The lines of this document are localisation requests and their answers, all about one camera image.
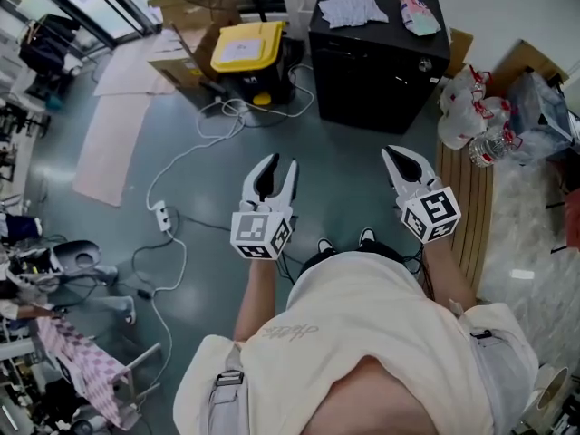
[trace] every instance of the black cabinet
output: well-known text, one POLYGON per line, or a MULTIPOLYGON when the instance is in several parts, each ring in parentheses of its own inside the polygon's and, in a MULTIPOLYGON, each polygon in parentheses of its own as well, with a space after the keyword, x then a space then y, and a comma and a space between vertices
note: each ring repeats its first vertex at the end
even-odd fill
POLYGON ((423 2, 441 30, 423 37, 403 26, 399 0, 375 1, 389 23, 330 29, 316 4, 309 37, 319 111, 329 121, 404 133, 449 65, 446 28, 437 0, 423 2))

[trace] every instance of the plastic bottle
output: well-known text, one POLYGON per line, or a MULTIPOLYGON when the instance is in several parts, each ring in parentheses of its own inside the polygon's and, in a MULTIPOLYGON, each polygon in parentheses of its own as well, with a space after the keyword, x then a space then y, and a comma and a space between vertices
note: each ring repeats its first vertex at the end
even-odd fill
POLYGON ((469 143, 469 157, 474 164, 485 168, 521 145, 521 141, 516 142, 516 134, 507 127, 489 128, 469 143))

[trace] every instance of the pink checkered cloth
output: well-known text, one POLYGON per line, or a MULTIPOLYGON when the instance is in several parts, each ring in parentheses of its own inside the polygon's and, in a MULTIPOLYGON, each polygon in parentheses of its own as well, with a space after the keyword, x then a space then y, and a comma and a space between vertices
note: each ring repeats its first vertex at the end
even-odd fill
POLYGON ((86 400, 107 421, 122 430, 129 430, 139 419, 128 406, 121 408, 115 398, 113 384, 131 370, 104 352, 79 333, 65 319, 36 319, 39 338, 49 353, 62 353, 81 370, 86 387, 86 400))

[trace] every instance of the yellow lid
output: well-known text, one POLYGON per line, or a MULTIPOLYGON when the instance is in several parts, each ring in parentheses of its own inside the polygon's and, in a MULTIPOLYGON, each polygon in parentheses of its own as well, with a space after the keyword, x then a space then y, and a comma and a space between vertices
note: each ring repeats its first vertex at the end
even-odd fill
POLYGON ((211 67, 218 73, 267 68, 278 56, 283 27, 282 21, 222 27, 211 67))

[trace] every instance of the white cable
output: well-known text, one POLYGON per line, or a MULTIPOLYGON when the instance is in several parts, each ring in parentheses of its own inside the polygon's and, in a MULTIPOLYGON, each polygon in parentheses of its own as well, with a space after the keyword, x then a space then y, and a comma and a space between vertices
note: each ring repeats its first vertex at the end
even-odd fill
MULTIPOLYGON (((165 358, 165 362, 163 363, 161 370, 157 374, 157 377, 155 377, 155 379, 153 379, 153 382, 151 382, 149 388, 152 388, 159 381, 159 379, 161 378, 161 375, 163 375, 163 373, 167 369, 167 366, 169 365, 169 361, 171 361, 171 356, 173 354, 173 335, 171 334, 171 330, 169 329, 169 326, 167 325, 167 323, 163 319, 163 316, 161 315, 160 310, 157 309, 157 305, 155 304, 155 297, 157 296, 157 294, 159 292, 173 292, 174 290, 177 290, 179 288, 179 286, 181 285, 181 282, 183 282, 183 277, 185 275, 185 269, 186 269, 186 266, 188 265, 188 247, 187 247, 187 245, 185 243, 183 243, 181 240, 179 240, 178 238, 174 237, 169 231, 166 231, 165 233, 174 242, 180 244, 183 247, 183 264, 181 265, 181 270, 179 271, 178 281, 175 283, 174 286, 160 286, 160 287, 156 288, 155 290, 153 290, 153 292, 151 293, 151 307, 153 308, 153 311, 155 311, 155 314, 159 318, 161 325, 163 325, 163 328, 167 332, 167 336, 169 338, 169 349, 167 351, 167 358, 165 358)), ((143 405, 143 403, 146 400, 147 400, 147 395, 145 395, 143 400, 139 403, 139 410, 141 409, 141 406, 143 405)))
MULTIPOLYGON (((288 70, 288 73, 293 72, 294 69, 296 69, 296 68, 307 68, 307 69, 312 71, 312 67, 310 67, 306 64, 297 64, 297 65, 293 66, 292 68, 290 68, 288 70)), ((261 108, 259 106, 255 106, 254 104, 248 103, 247 101, 244 101, 244 100, 239 99, 239 98, 233 98, 233 99, 230 99, 227 101, 221 101, 220 99, 216 99, 213 103, 210 103, 209 105, 204 106, 201 110, 199 110, 198 117, 196 118, 196 129, 198 131, 199 137, 201 137, 202 139, 209 139, 211 141, 209 141, 208 143, 204 143, 204 144, 194 145, 189 150, 186 150, 186 151, 180 153, 175 158, 173 158, 171 160, 171 162, 165 168, 163 168, 157 176, 155 176, 155 179, 153 179, 153 181, 149 185, 149 188, 147 189, 147 195, 145 197, 145 204, 147 206, 147 209, 149 211, 153 210, 153 208, 151 207, 151 204, 150 204, 150 195, 151 195, 151 191, 153 190, 153 187, 155 187, 155 184, 157 184, 160 177, 163 174, 165 174, 167 171, 169 171, 177 161, 181 160, 182 158, 185 158, 186 156, 189 155, 189 153, 192 153, 195 150, 208 149, 209 147, 215 145, 216 143, 219 143, 223 140, 231 139, 231 138, 235 137, 236 135, 238 135, 238 133, 241 132, 245 127, 252 127, 252 126, 246 126, 246 118, 244 117, 245 114, 247 114, 251 111, 250 109, 269 112, 272 114, 278 114, 280 116, 286 116, 287 118, 297 118, 298 116, 301 116, 306 110, 308 110, 308 108, 310 108, 310 106, 314 102, 314 94, 312 92, 310 92, 309 90, 305 89, 304 87, 300 87, 299 85, 296 85, 294 82, 292 82, 292 84, 294 85, 294 87, 297 90, 305 92, 308 95, 310 95, 310 101, 306 104, 306 106, 304 106, 304 108, 302 110, 300 110, 299 112, 294 113, 294 114, 288 114, 288 113, 281 112, 281 111, 268 110, 266 108, 261 108), (232 103, 234 103, 234 102, 240 102, 246 108, 245 109, 237 109, 236 107, 232 106, 232 103), (221 105, 221 111, 225 116, 228 116, 230 118, 235 118, 234 123, 232 124, 231 129, 229 130, 229 132, 226 135, 206 135, 201 131, 201 119, 203 118, 203 114, 205 111, 209 110, 210 108, 213 108, 214 106, 218 106, 218 105, 221 105)), ((174 286, 172 286, 172 287, 158 287, 155 290, 153 290, 153 292, 151 294, 151 306, 153 308, 153 311, 155 311, 155 314, 159 318, 161 325, 163 326, 163 328, 167 332, 167 336, 169 338, 169 349, 168 349, 168 353, 167 353, 167 358, 165 359, 165 362, 163 363, 161 370, 157 374, 157 377, 155 377, 155 379, 153 379, 153 382, 150 384, 149 388, 152 388, 159 381, 159 379, 161 378, 161 375, 163 375, 163 373, 167 369, 169 362, 171 361, 171 356, 173 354, 173 335, 171 334, 171 330, 169 329, 167 323, 164 321, 159 309, 157 308, 157 305, 155 304, 155 297, 157 296, 157 293, 159 293, 159 292, 173 292, 174 290, 177 290, 179 288, 179 286, 181 285, 181 282, 183 281, 183 277, 185 275, 185 269, 186 269, 186 266, 188 263, 188 248, 185 245, 185 243, 183 243, 178 238, 175 238, 169 231, 166 231, 165 233, 174 242, 180 244, 183 247, 183 265, 181 266, 181 271, 179 272, 178 281, 174 286)), ((145 396, 145 398, 143 398, 143 400, 139 403, 139 407, 138 407, 139 411, 141 409, 141 406, 143 405, 143 403, 146 400, 147 400, 147 396, 145 396)))
MULTIPOLYGON (((306 69, 312 70, 312 67, 308 66, 307 64, 297 64, 296 66, 293 66, 292 68, 290 68, 288 70, 288 73, 292 73, 294 71, 294 69, 296 69, 296 68, 306 68, 306 69)), ((313 104, 314 94, 312 92, 310 92, 308 89, 305 89, 304 87, 300 87, 299 85, 296 85, 294 82, 292 82, 292 84, 294 85, 294 87, 297 90, 305 92, 310 96, 310 101, 306 104, 306 106, 304 106, 304 108, 302 110, 300 110, 299 112, 294 113, 294 114, 288 114, 285 112, 275 111, 275 110, 268 110, 268 109, 262 108, 260 106, 255 106, 254 104, 248 103, 247 101, 244 101, 240 98, 232 98, 232 99, 227 100, 227 101, 216 100, 213 103, 210 103, 209 105, 204 106, 201 110, 199 110, 198 117, 196 118, 196 129, 198 130, 199 137, 201 137, 202 139, 212 139, 212 141, 208 142, 208 143, 200 144, 200 145, 195 145, 195 146, 191 147, 189 150, 184 151, 183 153, 180 153, 164 169, 162 169, 161 172, 157 176, 155 176, 155 179, 149 185, 149 188, 147 190, 147 196, 145 198, 145 203, 147 205, 147 209, 149 211, 153 210, 153 208, 151 207, 151 204, 150 204, 150 194, 151 194, 151 191, 153 190, 153 187, 155 187, 155 184, 157 184, 157 181, 160 179, 160 177, 163 174, 165 174, 168 170, 170 170, 171 167, 177 161, 181 160, 182 158, 185 158, 192 151, 200 150, 200 149, 207 149, 207 148, 211 147, 212 145, 215 145, 216 143, 219 143, 223 140, 231 139, 232 137, 238 135, 238 133, 241 132, 246 127, 246 119, 244 118, 244 114, 250 112, 250 110, 249 110, 250 108, 253 108, 254 110, 258 110, 258 111, 269 112, 272 114, 278 114, 280 116, 286 116, 287 118, 297 118, 298 116, 301 116, 302 114, 304 114, 304 112, 306 110, 308 110, 308 108, 310 108, 310 106, 313 104), (241 102, 241 103, 243 103, 244 106, 246 106, 246 108, 244 110, 238 110, 231 105, 231 103, 233 103, 233 102, 241 102), (226 135, 206 135, 201 131, 201 120, 203 118, 203 113, 205 111, 209 110, 210 108, 213 108, 214 106, 218 106, 218 105, 221 105, 221 111, 225 116, 228 116, 230 118, 236 118, 236 119, 234 120, 234 124, 232 125, 232 128, 230 129, 230 131, 226 135)))

